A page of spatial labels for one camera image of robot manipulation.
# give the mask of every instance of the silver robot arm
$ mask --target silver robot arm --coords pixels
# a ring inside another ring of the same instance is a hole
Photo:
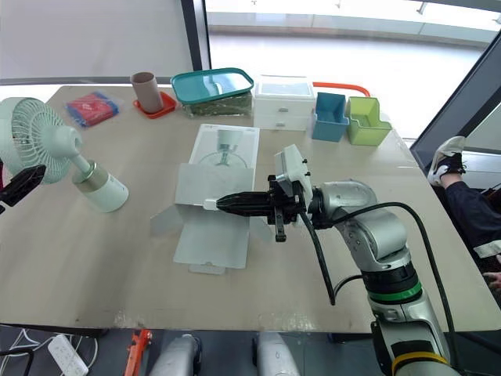
[[[356,181],[324,183],[314,189],[314,197],[319,195],[317,210],[324,223],[377,203],[374,192]],[[335,226],[362,272],[376,318],[371,329],[382,371],[398,376],[459,375],[449,366],[445,336],[413,268],[398,217],[377,209]]]
[[[299,215],[305,217],[306,211],[313,229],[335,226],[362,273],[375,317],[371,329],[381,370],[388,376],[459,375],[449,365],[449,348],[411,263],[402,222],[383,208],[338,222],[376,204],[376,195],[356,181],[312,188],[306,163],[295,145],[286,147],[275,156],[276,175],[268,177],[268,192],[231,194],[219,199],[217,208],[267,217],[268,224],[276,227],[276,241],[286,241],[284,225],[296,222]],[[318,250],[317,256],[331,297],[325,260]]]

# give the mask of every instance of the white fan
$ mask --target white fan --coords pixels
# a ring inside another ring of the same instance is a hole
[[[48,105],[34,98],[0,103],[0,159],[13,175],[36,165],[46,167],[42,183],[64,178],[77,166],[73,183],[101,212],[118,209],[127,188],[94,161],[80,155],[81,136]]]

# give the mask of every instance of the table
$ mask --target table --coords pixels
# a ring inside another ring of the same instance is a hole
[[[64,103],[94,90],[62,87],[49,104],[65,119]],[[305,228],[287,227],[277,244],[251,237],[246,269],[222,276],[195,274],[175,264],[180,232],[150,236],[150,217],[175,197],[179,164],[187,162],[200,123],[246,125],[246,117],[187,118],[177,110],[148,120],[130,103],[132,88],[105,90],[129,106],[82,130],[83,155],[128,186],[119,211],[100,214],[70,176],[40,186],[0,220],[0,322],[64,327],[148,327],[259,331],[369,332],[373,319],[362,282],[354,281],[332,307]],[[410,204],[424,221],[448,292],[456,329],[501,328],[501,312],[428,186],[411,153],[391,132],[379,147],[329,143],[303,132],[261,131],[257,190],[274,173],[273,155],[295,143],[308,159],[312,182],[353,178],[379,200]],[[445,317],[413,220],[395,209],[409,232],[409,249],[438,319]],[[319,232],[333,281],[358,273],[336,230]]]

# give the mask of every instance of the yellow ring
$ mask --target yellow ring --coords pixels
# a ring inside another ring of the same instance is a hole
[[[447,360],[445,360],[443,357],[441,357],[438,354],[435,354],[433,352],[426,352],[426,351],[408,352],[407,354],[397,356],[393,360],[393,364],[391,365],[391,374],[393,374],[393,376],[395,376],[395,369],[397,368],[399,363],[401,363],[405,360],[411,360],[411,359],[416,359],[416,358],[421,358],[421,359],[428,358],[428,359],[432,359],[434,361],[437,361],[439,363],[449,364],[449,362]]]

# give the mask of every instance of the plastic storage box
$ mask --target plastic storage box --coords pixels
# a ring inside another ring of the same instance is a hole
[[[251,114],[254,81],[239,68],[178,74],[171,83],[189,116]]]
[[[376,98],[350,97],[346,114],[350,117],[348,137],[353,145],[378,146],[391,131],[391,124],[379,118]]]
[[[304,131],[313,107],[315,93],[306,77],[262,75],[254,93],[254,127]]]
[[[313,122],[313,139],[338,142],[350,121],[344,117],[345,96],[319,92]]]

